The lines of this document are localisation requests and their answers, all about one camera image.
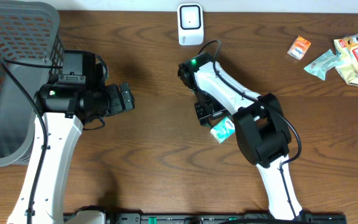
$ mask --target crumpled wrapper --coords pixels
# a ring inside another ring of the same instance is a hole
[[[358,35],[351,35],[334,40],[337,56],[342,65],[335,69],[348,85],[358,86]]]
[[[333,51],[329,49],[327,52],[322,54],[316,60],[311,62],[304,69],[312,75],[316,75],[323,81],[326,80],[327,71],[332,69],[335,66],[342,65],[343,62],[340,61],[337,55],[333,54]]]

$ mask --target food package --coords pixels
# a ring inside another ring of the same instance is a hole
[[[310,41],[307,41],[305,38],[298,36],[298,38],[296,38],[296,40],[292,43],[287,53],[292,57],[301,60],[303,56],[305,56],[305,53],[309,49],[310,45]]]
[[[335,69],[348,85],[358,86],[358,35],[351,35],[334,40],[337,56],[342,65]]]
[[[221,120],[210,131],[212,136],[214,136],[219,143],[224,142],[224,140],[230,137],[234,132],[236,132],[234,123],[228,117]]]
[[[342,65],[344,62],[340,61],[337,55],[333,54],[333,51],[329,49],[327,52],[322,54],[316,60],[311,62],[304,69],[312,75],[316,75],[320,79],[326,79],[326,73],[328,70],[332,69],[335,66]]]

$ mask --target gray basket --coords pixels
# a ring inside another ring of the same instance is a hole
[[[41,2],[0,1],[0,60],[37,65],[63,65],[64,47],[58,35],[60,17]],[[61,70],[10,64],[10,71],[34,96]],[[0,166],[26,164],[34,138],[31,105],[0,65]]]

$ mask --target table surface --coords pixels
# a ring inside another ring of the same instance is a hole
[[[66,49],[100,54],[110,83],[129,82],[136,109],[84,132],[71,162],[65,212],[84,205],[144,213],[244,213],[267,210],[262,179],[235,136],[218,144],[196,117],[196,98],[177,66],[200,46],[177,41],[173,12],[60,12]],[[303,152],[290,164],[296,196],[312,212],[344,213],[358,223],[358,87],[335,69],[325,82],[303,70],[333,40],[358,34],[358,14],[204,14],[205,41],[221,39],[219,62],[235,79],[278,97]],[[287,55],[294,39],[305,57]],[[296,143],[290,144],[290,154]],[[0,223],[21,191],[26,166],[0,168]]]

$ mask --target orange package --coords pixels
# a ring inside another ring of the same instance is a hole
[[[309,49],[310,45],[310,41],[306,40],[301,36],[298,36],[298,38],[296,38],[296,40],[293,42],[287,53],[292,57],[301,60],[305,55],[306,51]]]

